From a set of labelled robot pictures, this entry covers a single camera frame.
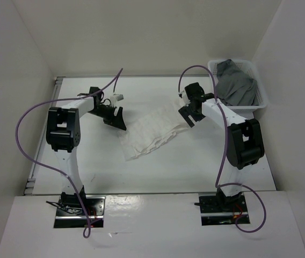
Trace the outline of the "white pleated skirt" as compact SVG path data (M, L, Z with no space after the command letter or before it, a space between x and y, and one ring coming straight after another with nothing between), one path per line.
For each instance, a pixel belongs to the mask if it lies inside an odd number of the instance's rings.
M126 131L118 132L125 160L147 155L190 129L179 113L183 104L181 99L171 100L129 124Z

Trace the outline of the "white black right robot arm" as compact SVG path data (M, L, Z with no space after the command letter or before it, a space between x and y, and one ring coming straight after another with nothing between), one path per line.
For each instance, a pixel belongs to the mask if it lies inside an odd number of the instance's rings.
M209 118L224 130L224 158L215 182L215 201L210 207L228 212L241 197L245 167L256 164L265 154L260 124L235 113L216 100L213 93L206 94L198 82L186 86L181 98L185 105L178 112L190 127Z

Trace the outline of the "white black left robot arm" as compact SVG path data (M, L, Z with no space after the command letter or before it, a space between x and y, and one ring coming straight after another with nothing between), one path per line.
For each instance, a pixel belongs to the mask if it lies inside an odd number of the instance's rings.
M123 99L122 94L113 93L107 99L109 103L105 104L100 89L91 87L88 93L78 94L69 104L48 110L46 141L57 157L62 176L67 179L62 186L60 207L69 208L77 215L83 214L88 207L77 163L77 147L81 142L80 118L89 113L102 118L104 124L125 131L123 108L117 106L117 102Z

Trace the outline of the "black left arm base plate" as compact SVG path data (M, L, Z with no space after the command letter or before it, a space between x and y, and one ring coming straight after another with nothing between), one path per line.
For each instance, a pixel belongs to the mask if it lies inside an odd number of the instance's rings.
M89 216L92 228L103 228L105 212L105 196L86 196L86 213ZM47 204L56 208L54 228L84 228L87 226L86 215L81 205L62 204L62 201Z

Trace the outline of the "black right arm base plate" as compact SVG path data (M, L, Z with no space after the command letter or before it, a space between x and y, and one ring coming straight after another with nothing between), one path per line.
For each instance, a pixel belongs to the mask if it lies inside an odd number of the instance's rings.
M249 224L249 214L245 197L238 193L226 197L219 190L216 193L200 194L199 200L194 203L200 209L202 226Z

